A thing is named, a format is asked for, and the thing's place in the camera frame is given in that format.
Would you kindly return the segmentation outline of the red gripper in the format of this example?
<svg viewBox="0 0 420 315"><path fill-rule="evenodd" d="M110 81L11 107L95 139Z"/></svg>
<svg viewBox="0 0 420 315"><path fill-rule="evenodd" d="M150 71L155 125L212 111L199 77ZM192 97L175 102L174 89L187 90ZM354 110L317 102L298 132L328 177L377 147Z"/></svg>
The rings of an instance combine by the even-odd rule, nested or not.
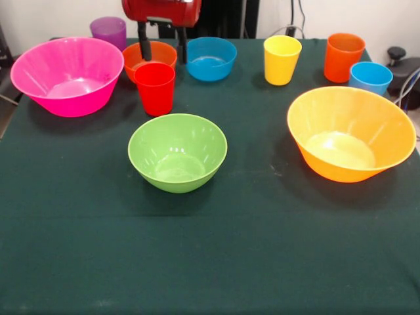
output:
<svg viewBox="0 0 420 315"><path fill-rule="evenodd" d="M146 22L165 22L177 27L177 54L180 64L187 63L186 28L198 21L201 1L149 1L125 0L121 2L128 19L137 21L141 58L152 60L152 49L146 34Z"/></svg>

